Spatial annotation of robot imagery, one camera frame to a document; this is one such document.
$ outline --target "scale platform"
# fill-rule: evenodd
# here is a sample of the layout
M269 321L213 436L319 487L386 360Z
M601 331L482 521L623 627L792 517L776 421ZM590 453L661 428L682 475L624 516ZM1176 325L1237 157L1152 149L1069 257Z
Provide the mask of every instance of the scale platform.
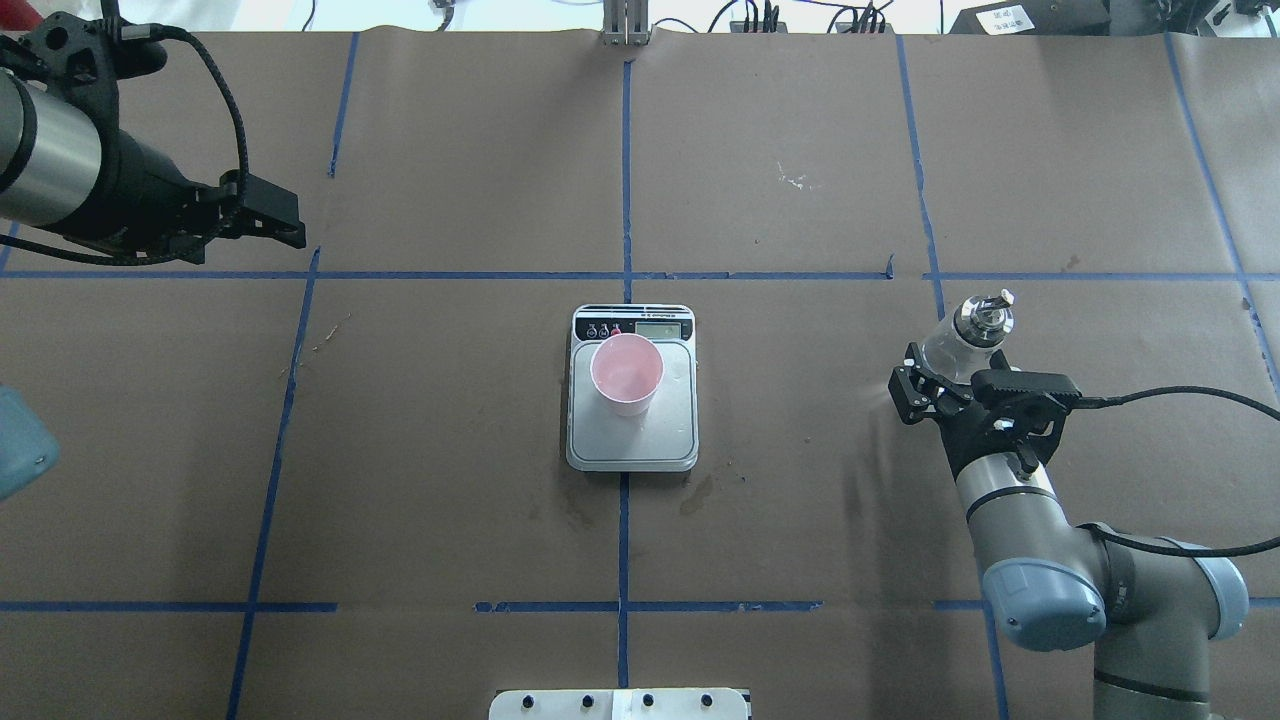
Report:
M662 352L662 384L649 410L623 418L591 384L591 357L614 329L637 332ZM594 473L684 473L698 462L698 355L684 305L584 305L570 328L566 459Z

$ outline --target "pink cup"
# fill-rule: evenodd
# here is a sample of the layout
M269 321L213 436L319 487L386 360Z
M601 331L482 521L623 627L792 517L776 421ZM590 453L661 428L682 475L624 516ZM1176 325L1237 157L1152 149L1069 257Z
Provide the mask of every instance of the pink cup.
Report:
M639 415L649 409L662 384L662 352L649 338L635 333L609 337L591 357L591 384L618 415Z

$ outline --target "kitchen scale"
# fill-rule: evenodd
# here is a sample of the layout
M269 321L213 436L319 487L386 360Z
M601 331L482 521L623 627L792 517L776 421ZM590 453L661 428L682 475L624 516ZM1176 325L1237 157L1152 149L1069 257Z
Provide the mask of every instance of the kitchen scale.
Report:
M649 410L623 418L591 384L595 348L614 331L648 337L662 352L662 384ZM684 305L584 305L568 346L564 456L594 473L684 473L698 462L698 355L694 313Z

